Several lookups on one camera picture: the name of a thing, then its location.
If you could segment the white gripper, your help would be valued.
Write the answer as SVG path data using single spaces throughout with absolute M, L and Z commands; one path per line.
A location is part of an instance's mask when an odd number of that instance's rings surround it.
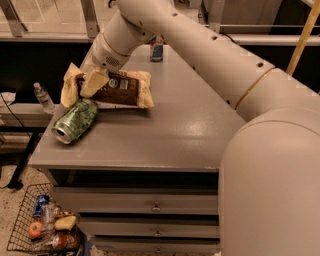
M 128 56 L 117 53 L 108 45 L 102 32 L 94 39 L 91 54 L 92 62 L 96 66 L 107 69 L 110 72 L 120 70 L 129 60 Z M 90 71 L 81 86 L 80 95 L 84 98 L 91 98 L 109 80 L 108 72 L 105 70 L 95 69 Z

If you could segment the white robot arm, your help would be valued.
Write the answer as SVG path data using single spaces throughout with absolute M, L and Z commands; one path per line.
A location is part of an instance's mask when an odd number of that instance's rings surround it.
M 320 256 L 320 97 L 180 13 L 173 0 L 117 0 L 91 64 L 115 72 L 155 35 L 244 120 L 219 171 L 222 256 Z

